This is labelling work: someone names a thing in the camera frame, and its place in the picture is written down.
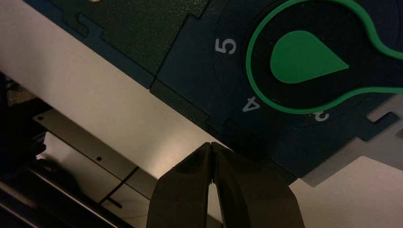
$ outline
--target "green curved line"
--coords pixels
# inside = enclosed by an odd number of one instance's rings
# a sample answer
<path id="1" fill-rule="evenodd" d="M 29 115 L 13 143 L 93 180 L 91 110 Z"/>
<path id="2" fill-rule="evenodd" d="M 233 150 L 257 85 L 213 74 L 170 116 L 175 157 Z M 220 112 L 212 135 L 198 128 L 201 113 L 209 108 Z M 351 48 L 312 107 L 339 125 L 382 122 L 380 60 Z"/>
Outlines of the green curved line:
<path id="1" fill-rule="evenodd" d="M 248 44 L 248 49 L 246 52 L 246 74 L 248 75 L 248 80 L 249 80 L 249 83 L 252 86 L 253 90 L 255 91 L 255 93 L 259 96 L 259 98 L 263 102 L 265 102 L 266 104 L 270 105 L 271 107 L 273 107 L 279 111 L 285 112 L 285 113 L 310 114 L 310 113 L 321 112 L 326 109 L 332 108 L 332 107 L 338 105 L 339 103 L 345 101 L 346 99 L 348 99 L 352 96 L 358 95 L 358 94 L 373 93 L 373 92 L 375 92 L 375 93 L 403 93 L 403 88 L 399 88 L 399 87 L 376 87 L 376 86 L 375 87 L 362 87 L 362 88 L 351 90 L 351 91 L 339 96 L 335 100 L 333 100 L 329 103 L 326 103 L 324 105 L 321 105 L 318 107 L 313 107 L 313 108 L 305 108 L 305 109 L 285 107 L 285 106 L 279 105 L 279 104 L 273 102 L 272 100 L 270 100 L 269 98 L 267 98 L 258 88 L 258 86 L 253 78 L 253 74 L 252 74 L 251 57 L 252 57 L 252 51 L 253 51 L 253 47 L 255 46 L 256 39 L 258 38 L 260 32 L 263 30 L 265 25 L 274 16 L 276 16 L 278 13 L 280 13 L 284 9 L 286 9 L 292 5 L 295 5 L 297 3 L 304 2 L 304 1 L 310 1 L 310 0 L 290 0 L 290 1 L 287 1 L 283 4 L 281 4 L 280 6 L 275 8 L 271 13 L 269 13 L 262 20 L 262 22 L 259 23 L 255 32 L 252 34 L 252 37 L 250 39 L 250 42 Z M 378 34 L 376 33 L 376 29 L 371 20 L 371 17 L 368 15 L 368 13 L 365 11 L 365 9 L 363 9 L 358 3 L 356 3 L 352 0 L 327 0 L 327 1 L 339 3 L 341 5 L 348 7 L 350 10 L 352 10 L 363 22 L 364 27 L 369 36 L 369 39 L 377 50 L 379 50 L 380 52 L 384 53 L 385 55 L 387 55 L 389 57 L 403 60 L 403 53 L 392 50 L 392 49 L 388 48 L 385 44 L 382 43 L 382 41 L 378 37 Z"/>

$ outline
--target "printed number 3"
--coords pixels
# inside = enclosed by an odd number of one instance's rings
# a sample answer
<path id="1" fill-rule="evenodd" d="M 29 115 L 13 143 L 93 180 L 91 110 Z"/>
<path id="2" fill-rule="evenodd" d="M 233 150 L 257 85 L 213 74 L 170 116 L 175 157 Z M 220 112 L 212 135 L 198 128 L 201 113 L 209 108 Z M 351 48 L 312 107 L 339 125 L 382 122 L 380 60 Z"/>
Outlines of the printed number 3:
<path id="1" fill-rule="evenodd" d="M 323 122 L 323 121 L 329 119 L 329 117 L 330 117 L 329 113 L 324 113 L 324 112 L 317 112 L 317 113 L 314 113 L 314 115 L 315 115 L 315 120 L 318 122 Z"/>
<path id="2" fill-rule="evenodd" d="M 235 50 L 237 49 L 237 44 L 235 43 L 235 41 L 233 39 L 225 39 L 222 42 L 222 45 L 220 47 L 220 39 L 215 39 L 215 50 L 221 53 L 227 53 L 227 50 L 225 48 L 225 46 L 227 44 L 231 44 L 232 45 L 232 49 L 230 51 L 228 51 L 228 54 L 232 55 L 234 54 Z"/>

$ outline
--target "printed number 5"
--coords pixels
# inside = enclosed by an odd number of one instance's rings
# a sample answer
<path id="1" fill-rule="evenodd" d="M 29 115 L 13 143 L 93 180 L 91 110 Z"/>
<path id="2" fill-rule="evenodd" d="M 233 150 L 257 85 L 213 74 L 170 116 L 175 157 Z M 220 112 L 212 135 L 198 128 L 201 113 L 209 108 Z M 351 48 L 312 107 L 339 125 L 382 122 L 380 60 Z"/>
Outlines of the printed number 5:
<path id="1" fill-rule="evenodd" d="M 227 44 L 231 44 L 232 45 L 232 49 L 230 51 L 228 51 L 228 54 L 232 55 L 234 54 L 235 50 L 237 49 L 237 44 L 235 43 L 235 41 L 233 39 L 225 39 L 222 42 L 222 45 L 220 47 L 220 39 L 215 39 L 215 50 L 221 53 L 227 53 L 227 50 L 225 48 L 225 46 Z"/>

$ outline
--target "white number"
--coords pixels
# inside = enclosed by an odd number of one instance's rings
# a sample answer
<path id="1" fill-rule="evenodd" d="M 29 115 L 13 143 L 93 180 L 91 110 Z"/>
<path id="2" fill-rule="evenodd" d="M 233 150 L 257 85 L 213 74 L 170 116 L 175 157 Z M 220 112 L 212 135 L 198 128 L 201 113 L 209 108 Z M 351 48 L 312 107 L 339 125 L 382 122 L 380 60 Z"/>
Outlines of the white number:
<path id="1" fill-rule="evenodd" d="M 246 103 L 245 107 L 242 108 L 244 113 L 260 108 L 260 105 L 255 102 L 255 99 L 256 98 L 254 96 L 252 98 L 248 98 L 248 103 Z"/>
<path id="2" fill-rule="evenodd" d="M 221 53 L 227 53 L 227 50 L 225 48 L 225 46 L 227 44 L 231 44 L 232 45 L 232 49 L 228 52 L 228 54 L 232 55 L 234 54 L 235 50 L 237 49 L 237 44 L 235 43 L 235 41 L 233 39 L 225 39 L 222 42 L 222 45 L 220 47 L 220 39 L 215 39 L 215 50 Z"/>
<path id="3" fill-rule="evenodd" d="M 323 121 L 329 119 L 329 117 L 330 117 L 329 113 L 326 113 L 325 115 L 322 115 L 322 114 L 325 114 L 325 113 L 324 113 L 324 112 L 317 112 L 317 113 L 314 113 L 314 115 L 315 115 L 315 120 L 318 121 L 318 122 L 323 122 Z"/>

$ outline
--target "black line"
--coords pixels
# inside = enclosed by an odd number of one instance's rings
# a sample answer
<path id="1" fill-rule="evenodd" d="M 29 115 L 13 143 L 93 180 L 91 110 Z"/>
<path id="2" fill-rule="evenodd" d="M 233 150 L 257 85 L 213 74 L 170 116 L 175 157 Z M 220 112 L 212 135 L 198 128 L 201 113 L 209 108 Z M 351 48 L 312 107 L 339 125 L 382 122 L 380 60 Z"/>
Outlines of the black line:
<path id="1" fill-rule="evenodd" d="M 76 147 L 74 147 L 72 144 L 70 144 L 69 142 L 67 142 L 66 140 L 62 139 L 59 135 L 56 135 L 53 131 L 49 130 L 48 128 L 46 128 L 46 130 L 51 133 L 53 136 L 55 136 L 56 138 L 60 139 L 62 142 L 64 142 L 65 144 L 67 144 L 68 146 L 70 146 L 71 148 L 73 148 L 74 150 L 76 150 L 77 152 L 79 152 L 81 155 L 83 155 L 84 157 L 88 158 L 90 161 L 92 161 L 93 163 L 95 163 L 97 166 L 101 167 L 103 170 L 105 170 L 106 172 L 108 172 L 109 174 L 111 174 L 112 176 L 116 177 L 118 180 L 122 181 L 120 179 L 120 177 L 116 176 L 114 173 L 112 173 L 110 170 L 106 169 L 104 166 L 102 166 L 100 164 L 100 162 L 98 162 L 97 160 L 91 158 L 90 156 L 88 156 L 87 154 L 81 152 L 79 149 L 77 149 Z M 133 189 L 135 192 L 139 193 L 140 195 L 142 195 L 144 198 L 150 200 L 150 198 L 148 198 L 148 196 L 144 195 L 142 192 L 140 192 L 139 190 L 135 189 L 134 187 L 132 187 L 130 184 L 126 183 L 127 186 L 129 186 L 131 189 Z"/>
<path id="2" fill-rule="evenodd" d="M 123 206 L 120 203 L 118 203 L 117 201 L 115 201 L 113 198 L 108 198 L 107 201 L 113 203 L 115 206 L 117 206 L 120 209 L 123 208 Z"/>
<path id="3" fill-rule="evenodd" d="M 120 182 L 110 193 L 108 193 L 103 199 L 101 199 L 101 201 L 99 202 L 99 204 L 102 204 L 103 202 L 105 202 L 105 200 L 109 199 L 109 197 L 111 197 L 123 184 L 125 184 L 126 181 L 127 181 L 131 176 L 133 176 L 133 174 L 134 174 L 137 170 L 139 170 L 139 167 L 138 167 L 138 166 L 137 166 L 133 171 L 131 171 L 131 172 L 129 173 L 129 175 L 127 175 L 127 177 L 125 177 L 125 178 L 123 179 L 123 181 Z"/>

